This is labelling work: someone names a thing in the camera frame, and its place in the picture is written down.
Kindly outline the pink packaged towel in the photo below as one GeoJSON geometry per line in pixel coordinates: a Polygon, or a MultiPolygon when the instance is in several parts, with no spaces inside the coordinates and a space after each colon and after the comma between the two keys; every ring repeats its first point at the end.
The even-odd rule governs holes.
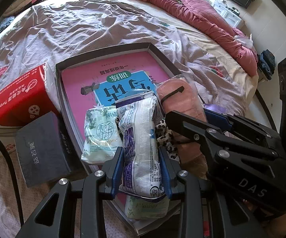
{"type": "MultiPolygon", "coordinates": [[[[207,121],[196,85],[189,78],[179,75],[160,83],[157,86],[157,95],[165,113],[177,111],[203,122],[207,121]]],[[[206,179],[208,166],[206,158],[200,151],[200,144],[174,131],[172,134],[178,149],[181,168],[206,179]]]]}

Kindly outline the leopard print cloth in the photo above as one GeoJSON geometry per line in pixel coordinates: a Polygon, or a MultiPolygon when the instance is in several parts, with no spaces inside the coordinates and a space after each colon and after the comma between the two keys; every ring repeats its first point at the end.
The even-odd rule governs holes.
{"type": "Polygon", "coordinates": [[[174,135],[172,131],[167,128],[166,122],[162,119],[155,126],[155,136],[157,139],[157,146],[164,147],[170,159],[180,163],[180,158],[178,155],[178,149],[175,144],[174,135]]]}

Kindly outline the white purple plastic pack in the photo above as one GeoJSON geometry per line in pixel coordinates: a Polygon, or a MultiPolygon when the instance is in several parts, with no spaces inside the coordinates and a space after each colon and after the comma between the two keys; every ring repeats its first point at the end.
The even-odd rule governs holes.
{"type": "Polygon", "coordinates": [[[163,195],[155,124],[163,118],[153,91],[116,103],[123,136],[124,168],[120,188],[131,195],[156,199],[163,195]]]}

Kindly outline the dark blue-grey box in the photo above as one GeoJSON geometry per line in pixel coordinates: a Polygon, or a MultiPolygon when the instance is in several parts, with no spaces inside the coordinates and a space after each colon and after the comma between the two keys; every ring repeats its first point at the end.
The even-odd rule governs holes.
{"type": "Polygon", "coordinates": [[[18,130],[15,145],[27,187],[69,176],[79,167],[65,126],[54,112],[18,130]]]}

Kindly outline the dark blue clothes pile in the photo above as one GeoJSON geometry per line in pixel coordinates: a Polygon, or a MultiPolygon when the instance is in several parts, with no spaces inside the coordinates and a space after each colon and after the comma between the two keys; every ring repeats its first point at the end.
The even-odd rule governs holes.
{"type": "Polygon", "coordinates": [[[258,69],[262,72],[265,78],[269,81],[274,74],[276,63],[275,56],[268,49],[262,51],[258,55],[258,69]]]}

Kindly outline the green white tissue pack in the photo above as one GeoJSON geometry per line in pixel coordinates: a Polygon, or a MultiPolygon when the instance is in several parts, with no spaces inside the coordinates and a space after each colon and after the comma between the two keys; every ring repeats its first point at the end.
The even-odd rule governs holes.
{"type": "Polygon", "coordinates": [[[102,165],[114,158],[117,148],[122,146],[116,125],[117,117],[115,106],[97,106],[87,110],[82,161],[91,165],[102,165]]]}

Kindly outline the white cabinet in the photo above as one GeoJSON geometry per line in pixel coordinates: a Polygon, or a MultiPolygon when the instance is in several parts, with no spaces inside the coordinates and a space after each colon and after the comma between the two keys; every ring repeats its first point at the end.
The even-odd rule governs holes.
{"type": "Polygon", "coordinates": [[[239,11],[228,7],[225,0],[214,0],[212,7],[233,28],[241,29],[244,26],[244,21],[240,18],[239,11]]]}

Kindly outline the pink red rolled comforter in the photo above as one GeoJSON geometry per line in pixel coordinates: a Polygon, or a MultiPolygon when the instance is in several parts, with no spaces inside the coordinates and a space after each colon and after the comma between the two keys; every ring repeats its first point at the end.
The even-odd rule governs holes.
{"type": "Polygon", "coordinates": [[[257,53],[235,36],[245,36],[232,27],[206,0],[142,0],[198,29],[219,44],[251,77],[257,75],[257,53]]]}

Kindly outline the red white tissue box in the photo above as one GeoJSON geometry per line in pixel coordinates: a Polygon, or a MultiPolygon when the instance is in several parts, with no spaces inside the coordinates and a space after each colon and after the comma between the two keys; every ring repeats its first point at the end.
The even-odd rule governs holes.
{"type": "Polygon", "coordinates": [[[15,151],[15,133],[38,117],[60,113],[55,76],[44,63],[18,77],[0,91],[0,140],[15,151]]]}

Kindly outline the grey tray with pink book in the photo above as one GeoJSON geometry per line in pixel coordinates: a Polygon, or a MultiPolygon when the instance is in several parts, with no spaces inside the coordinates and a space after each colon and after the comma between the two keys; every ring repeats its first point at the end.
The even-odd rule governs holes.
{"type": "Polygon", "coordinates": [[[156,85],[180,70],[153,44],[140,42],[86,52],[56,64],[56,88],[67,131],[78,156],[84,147],[86,111],[109,106],[135,89],[156,85]]]}

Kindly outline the lilac patterned bed quilt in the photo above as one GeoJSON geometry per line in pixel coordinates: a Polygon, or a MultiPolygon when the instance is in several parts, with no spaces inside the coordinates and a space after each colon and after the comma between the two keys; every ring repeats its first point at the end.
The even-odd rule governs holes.
{"type": "Polygon", "coordinates": [[[196,81],[205,102],[245,115],[257,88],[215,41],[141,0],[48,0],[0,33],[0,91],[35,67],[104,47],[150,42],[196,81]]]}

